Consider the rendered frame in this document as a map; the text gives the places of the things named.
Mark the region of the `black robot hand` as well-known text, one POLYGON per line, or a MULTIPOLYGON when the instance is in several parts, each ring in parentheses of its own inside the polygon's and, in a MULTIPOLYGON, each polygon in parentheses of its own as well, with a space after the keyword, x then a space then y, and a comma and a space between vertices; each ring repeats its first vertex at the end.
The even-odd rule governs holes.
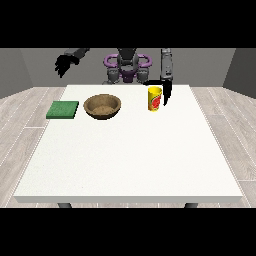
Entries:
POLYGON ((80 60, 75 56, 60 55, 55 62, 55 71, 63 77, 71 64, 78 65, 80 60))
POLYGON ((162 85, 163 86, 163 96, 164 96, 164 106, 167 105, 169 98, 171 97, 172 91, 172 81, 170 79, 159 79, 159 80, 148 80, 144 82, 144 85, 162 85))

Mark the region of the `yellow cup with melon print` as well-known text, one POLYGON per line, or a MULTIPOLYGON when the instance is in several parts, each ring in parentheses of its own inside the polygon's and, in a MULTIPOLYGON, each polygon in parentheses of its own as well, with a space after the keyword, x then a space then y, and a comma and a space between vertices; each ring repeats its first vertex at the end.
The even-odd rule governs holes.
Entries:
POLYGON ((148 88, 148 110, 155 112, 159 109, 162 96, 162 89, 157 86, 148 88))

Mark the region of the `green square pad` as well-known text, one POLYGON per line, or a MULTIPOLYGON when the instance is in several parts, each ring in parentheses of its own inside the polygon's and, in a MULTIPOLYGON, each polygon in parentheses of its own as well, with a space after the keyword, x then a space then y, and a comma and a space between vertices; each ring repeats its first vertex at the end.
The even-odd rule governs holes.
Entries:
POLYGON ((78 101, 54 101, 47 114, 47 119, 73 119, 75 117, 78 101))

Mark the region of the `brown wooden bowl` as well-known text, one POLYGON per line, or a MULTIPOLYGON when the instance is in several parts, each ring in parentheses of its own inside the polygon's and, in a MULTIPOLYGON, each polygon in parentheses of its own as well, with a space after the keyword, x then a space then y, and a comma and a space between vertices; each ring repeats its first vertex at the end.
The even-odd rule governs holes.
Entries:
POLYGON ((121 109, 121 100, 110 94, 98 94, 89 97, 83 104, 86 113, 97 120, 114 117, 121 109))

